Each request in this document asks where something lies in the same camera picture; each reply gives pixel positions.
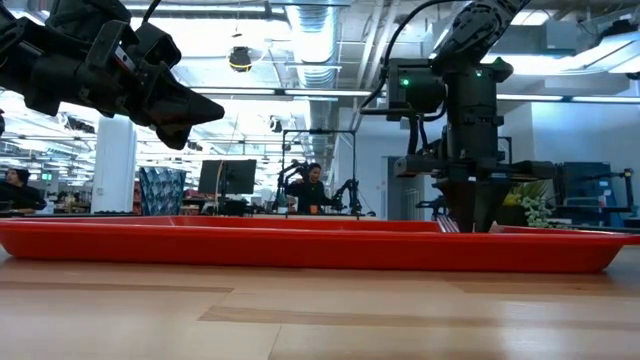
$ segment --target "red tray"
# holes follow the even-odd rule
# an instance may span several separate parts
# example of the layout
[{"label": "red tray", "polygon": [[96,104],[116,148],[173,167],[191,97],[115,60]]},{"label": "red tray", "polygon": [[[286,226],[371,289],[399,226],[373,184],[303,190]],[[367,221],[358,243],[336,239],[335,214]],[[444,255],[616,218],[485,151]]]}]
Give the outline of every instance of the red tray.
[{"label": "red tray", "polygon": [[634,235],[505,228],[442,233],[432,222],[217,217],[8,219],[17,258],[334,269],[598,272]]}]

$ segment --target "security camera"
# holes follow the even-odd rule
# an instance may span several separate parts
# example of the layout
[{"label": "security camera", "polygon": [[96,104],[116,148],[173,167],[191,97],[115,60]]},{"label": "security camera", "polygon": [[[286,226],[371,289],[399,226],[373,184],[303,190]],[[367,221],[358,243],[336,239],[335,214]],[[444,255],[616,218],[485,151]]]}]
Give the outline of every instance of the security camera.
[{"label": "security camera", "polygon": [[235,46],[229,54],[229,66],[235,72],[249,72],[251,70],[250,49],[246,46]]},{"label": "security camera", "polygon": [[280,120],[276,119],[275,117],[271,116],[269,118],[269,129],[271,129],[271,131],[273,133],[281,133],[282,132],[282,123],[280,122]]}]

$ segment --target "metal frame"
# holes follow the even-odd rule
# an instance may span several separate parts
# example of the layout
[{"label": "metal frame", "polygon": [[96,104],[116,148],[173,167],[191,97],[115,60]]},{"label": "metal frame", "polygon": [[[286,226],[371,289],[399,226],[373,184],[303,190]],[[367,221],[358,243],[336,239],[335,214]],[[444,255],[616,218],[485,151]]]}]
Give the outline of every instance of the metal frame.
[{"label": "metal frame", "polygon": [[498,141],[500,139],[504,139],[507,141],[507,150],[509,151],[509,159],[505,159],[509,161],[509,164],[513,164],[513,138],[511,136],[498,136]]},{"label": "metal frame", "polygon": [[[324,130],[324,129],[309,129],[309,130],[282,130],[282,167],[281,171],[284,171],[284,159],[286,156],[287,134],[309,134],[309,135],[331,135],[331,134],[349,134],[353,138],[353,146],[351,147],[351,153],[353,158],[352,163],[352,179],[356,181],[356,132],[354,130]],[[356,189],[355,196],[358,196],[360,192],[359,187]],[[356,214],[356,218],[360,220],[360,214]]]}]

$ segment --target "patterned panel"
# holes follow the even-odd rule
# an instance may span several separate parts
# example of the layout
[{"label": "patterned panel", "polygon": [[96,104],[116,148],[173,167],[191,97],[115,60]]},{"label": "patterned panel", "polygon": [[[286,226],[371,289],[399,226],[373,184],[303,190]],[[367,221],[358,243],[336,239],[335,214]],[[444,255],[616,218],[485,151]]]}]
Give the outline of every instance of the patterned panel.
[{"label": "patterned panel", "polygon": [[140,168],[142,215],[179,215],[186,175],[183,170]]}]

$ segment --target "black cable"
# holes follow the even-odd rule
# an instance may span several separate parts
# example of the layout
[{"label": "black cable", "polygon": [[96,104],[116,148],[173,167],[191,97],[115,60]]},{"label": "black cable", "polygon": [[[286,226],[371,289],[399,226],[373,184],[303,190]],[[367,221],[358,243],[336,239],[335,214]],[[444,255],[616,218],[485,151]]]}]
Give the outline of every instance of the black cable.
[{"label": "black cable", "polygon": [[553,15],[551,15],[547,10],[545,9],[539,9],[540,11],[542,11],[543,13],[547,14],[547,16],[549,17],[549,20],[553,20]]},{"label": "black cable", "polygon": [[587,29],[587,27],[582,23],[582,22],[578,22],[578,26],[580,26],[584,31],[587,32],[587,34],[593,36],[593,37],[597,37],[597,34],[594,34],[593,32],[589,31],[589,29]]},{"label": "black cable", "polygon": [[387,45],[387,50],[385,52],[384,58],[382,59],[382,67],[380,68],[380,76],[379,76],[380,81],[378,83],[378,86],[376,86],[375,90],[373,90],[369,94],[369,96],[367,96],[367,98],[364,99],[364,101],[360,104],[359,110],[362,110],[362,109],[366,108],[373,101],[373,99],[378,97],[378,95],[380,94],[380,91],[382,91],[382,87],[384,86],[384,84],[386,82],[386,78],[387,78],[387,72],[388,72],[388,68],[389,68],[389,60],[391,59],[391,50],[393,50],[393,45],[396,43],[396,41],[398,40],[398,37],[402,33],[402,30],[404,30],[404,28],[409,24],[409,22],[411,22],[411,20],[413,20],[413,18],[416,17],[416,15],[418,15],[418,13],[420,13],[422,10],[424,10],[424,9],[430,7],[430,6],[439,5],[439,4],[445,4],[445,3],[451,3],[451,2],[458,2],[458,1],[466,1],[466,0],[431,0],[431,1],[427,1],[425,3],[422,3],[422,4],[418,5],[418,7],[413,9],[413,11],[411,11],[409,13],[409,15],[407,15],[407,17],[405,17],[402,20],[402,22],[400,22],[400,24],[398,25],[398,28],[396,29],[396,31],[391,36],[391,40],[389,40],[389,44]]},{"label": "black cable", "polygon": [[423,118],[423,121],[424,122],[433,122],[433,121],[439,120],[440,118],[442,118],[444,116],[444,114],[446,112],[447,112],[447,102],[445,101],[445,102],[442,103],[442,107],[440,108],[440,111],[436,115],[426,116],[426,117]]},{"label": "black cable", "polygon": [[407,155],[414,155],[416,153],[417,146],[418,146],[418,117],[411,116],[409,118],[409,147],[407,149]]},{"label": "black cable", "polygon": [[369,209],[369,211],[373,212],[373,209],[371,208],[371,205],[369,205],[369,203],[367,202],[367,198],[364,197],[364,194],[362,194],[362,191],[360,191],[360,186],[358,186],[358,191],[356,194],[356,197],[360,195],[360,197],[362,197],[362,201],[364,201],[364,204],[367,205],[367,208]]},{"label": "black cable", "polygon": [[420,141],[422,141],[422,150],[426,151],[429,148],[429,142],[427,141],[427,132],[424,129],[424,117],[418,116],[418,126],[420,130]]},{"label": "black cable", "polygon": [[153,12],[156,11],[156,8],[158,7],[158,5],[160,5],[160,1],[161,0],[153,0],[151,2],[151,5],[149,5],[149,7],[147,8],[147,11],[144,13],[144,16],[142,17],[143,23],[146,23],[149,21],[149,18],[151,17]]}]

